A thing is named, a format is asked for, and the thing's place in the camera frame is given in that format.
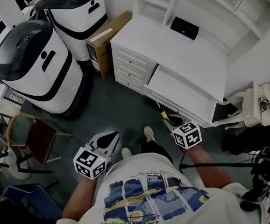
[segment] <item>yellow strap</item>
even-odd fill
[[[169,118],[168,118],[167,114],[165,113],[165,111],[161,112],[161,114],[162,114],[163,119],[169,120]]]

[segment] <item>desk drawer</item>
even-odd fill
[[[131,65],[124,63],[119,58],[113,58],[114,71],[119,71],[125,76],[136,79],[142,84],[147,84],[152,72],[144,72],[142,70],[134,70]]]
[[[143,94],[168,108],[195,120],[202,127],[214,126],[216,100],[178,74],[158,66]]]
[[[137,73],[146,72],[150,74],[156,65],[154,61],[118,46],[113,46],[112,52],[113,58],[117,58],[120,61],[129,64],[130,69]]]
[[[138,84],[137,82],[129,79],[128,77],[125,77],[123,75],[121,75],[118,72],[114,72],[115,75],[115,80],[123,85],[125,85],[126,87],[138,92],[138,93],[142,93],[142,85]]]

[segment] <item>fiducial marker cube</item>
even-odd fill
[[[73,162],[76,172],[90,179],[95,179],[106,170],[107,159],[81,147]]]
[[[202,142],[200,128],[195,121],[191,121],[172,130],[175,143],[184,149],[189,149]]]

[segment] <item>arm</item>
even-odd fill
[[[93,196],[97,186],[97,178],[90,180],[83,177],[66,204],[62,218],[79,221],[92,207]]]
[[[190,156],[193,164],[215,163],[209,154],[199,145],[187,149],[186,152]],[[206,188],[221,189],[233,183],[232,178],[220,167],[198,167],[196,169]]]

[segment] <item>white robot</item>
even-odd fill
[[[92,81],[46,21],[26,21],[0,45],[0,82],[53,114],[76,118]]]
[[[45,12],[81,67],[90,59],[86,39],[108,22],[104,0],[42,0],[35,10]]]

